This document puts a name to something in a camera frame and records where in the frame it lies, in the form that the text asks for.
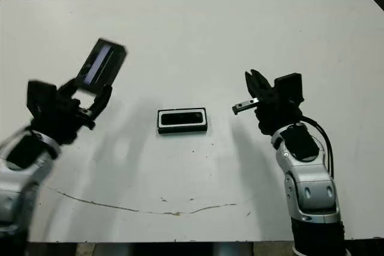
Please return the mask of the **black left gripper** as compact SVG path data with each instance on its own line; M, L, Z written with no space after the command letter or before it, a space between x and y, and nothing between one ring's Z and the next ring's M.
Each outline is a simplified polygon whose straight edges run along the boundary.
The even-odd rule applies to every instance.
M89 107L89 117L80 107L80 100L74 98L77 91L76 79L73 78L32 102L31 129L54 139L58 144L72 144L81 127L93 130L95 120L106 108L112 86L105 85Z

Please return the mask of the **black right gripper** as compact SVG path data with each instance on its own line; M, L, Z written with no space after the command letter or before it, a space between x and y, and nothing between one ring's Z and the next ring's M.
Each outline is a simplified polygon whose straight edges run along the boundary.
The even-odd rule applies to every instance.
M301 90L272 88L263 74L257 70L245 72L245 81L251 99L232 107L235 115L253 109L264 135L273 135L277 130L299 122L304 101Z

